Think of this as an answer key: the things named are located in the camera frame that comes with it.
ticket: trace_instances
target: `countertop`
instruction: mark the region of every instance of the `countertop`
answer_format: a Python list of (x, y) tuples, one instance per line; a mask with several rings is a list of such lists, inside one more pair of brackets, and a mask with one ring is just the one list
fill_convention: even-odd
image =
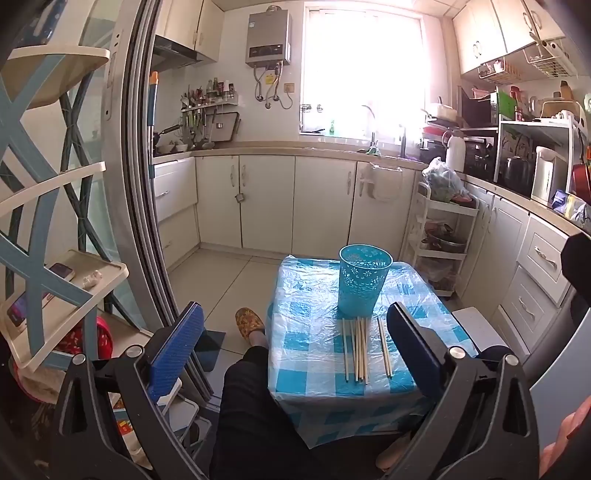
[[(382, 151), (381, 157), (371, 157), (362, 153), (357, 153), (358, 146), (354, 145), (340, 145), (340, 144), (322, 144), (319, 148), (318, 143), (307, 142), (240, 142), (230, 144), (225, 148), (217, 148), (214, 150), (198, 150), (183, 153), (175, 153), (171, 155), (162, 155), (154, 158), (154, 164), (158, 165), (174, 160), (181, 160), (190, 157), (217, 157), (226, 155), (289, 155), (295, 157), (320, 157), (320, 158), (335, 158), (337, 160), (350, 161), (379, 161), (391, 167), (400, 167), (411, 170), (424, 170), (426, 165), (422, 162), (407, 160), (393, 155), (388, 155), (391, 152)], [(459, 177), (468, 182), (481, 187), (489, 192), (495, 193), (510, 202), (522, 207), (523, 209), (533, 213), (544, 219), (546, 222), (555, 226), (568, 236), (581, 233), (581, 230), (574, 224), (570, 223), (566, 218), (558, 213), (552, 211), (550, 208), (538, 203), (534, 200), (521, 196), (510, 190), (499, 187), (494, 183), (477, 179), (470, 175), (465, 175), (458, 172)]]

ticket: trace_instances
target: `chopsticks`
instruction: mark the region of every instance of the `chopsticks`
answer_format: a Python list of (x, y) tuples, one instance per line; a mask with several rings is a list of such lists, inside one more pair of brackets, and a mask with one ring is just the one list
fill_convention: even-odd
[(377, 320), (379, 328), (379, 338), (382, 342), (382, 355), (384, 356), (384, 367), (386, 369), (386, 376), (388, 378), (392, 378), (392, 363), (390, 361), (390, 352), (388, 350), (388, 342), (386, 341), (386, 333), (384, 331), (382, 321), (379, 319), (379, 316)]
[[(365, 385), (369, 383), (369, 357), (368, 357), (368, 338), (371, 329), (371, 318), (357, 317), (356, 320), (341, 320), (343, 325), (343, 354), (345, 356), (345, 380), (349, 381), (349, 351), (347, 347), (347, 333), (351, 332), (351, 345), (353, 349), (353, 370), (355, 375), (355, 382), (363, 382)], [(388, 342), (386, 340), (386, 333), (384, 326), (377, 317), (379, 339), (382, 346), (382, 356), (384, 357), (384, 368), (386, 376), (392, 378), (392, 362), (390, 360), (390, 352), (388, 351)]]

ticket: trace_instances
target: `phone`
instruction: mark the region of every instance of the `phone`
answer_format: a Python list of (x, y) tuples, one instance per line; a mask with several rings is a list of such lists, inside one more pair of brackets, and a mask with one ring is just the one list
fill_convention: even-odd
[[(49, 270), (51, 270), (56, 275), (59, 275), (64, 280), (69, 281), (72, 278), (74, 278), (74, 271), (67, 265), (64, 265), (63, 263), (55, 263), (49, 268)], [(47, 305), (47, 302), (50, 301), (53, 297), (54, 296), (48, 291), (43, 292), (43, 296), (41, 298), (41, 308)], [(18, 297), (15, 300), (15, 302), (12, 305), (10, 305), (7, 314), (8, 318), (11, 319), (14, 326), (20, 328), (27, 318), (26, 293), (23, 293), (20, 297)]]

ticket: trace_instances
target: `water heater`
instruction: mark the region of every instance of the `water heater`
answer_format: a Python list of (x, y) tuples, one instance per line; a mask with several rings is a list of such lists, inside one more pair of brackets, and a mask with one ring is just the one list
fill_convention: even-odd
[(291, 60), (291, 15), (279, 7), (251, 15), (246, 38), (246, 63), (253, 67), (275, 68)]

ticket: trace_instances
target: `ceiling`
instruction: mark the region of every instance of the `ceiling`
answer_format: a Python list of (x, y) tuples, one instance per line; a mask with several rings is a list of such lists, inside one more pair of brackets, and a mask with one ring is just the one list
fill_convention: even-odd
[[(458, 12), (464, 8), (467, 0), (414, 0), (413, 5), (409, 7), (412, 0), (365, 0), (367, 3), (375, 3), (380, 5), (392, 5), (395, 7), (402, 7), (419, 12), (426, 15), (433, 15), (435, 17), (455, 17)], [(213, 0), (213, 2), (222, 10), (234, 10), (242, 7), (251, 7), (253, 5), (266, 5), (269, 1), (261, 0)]]

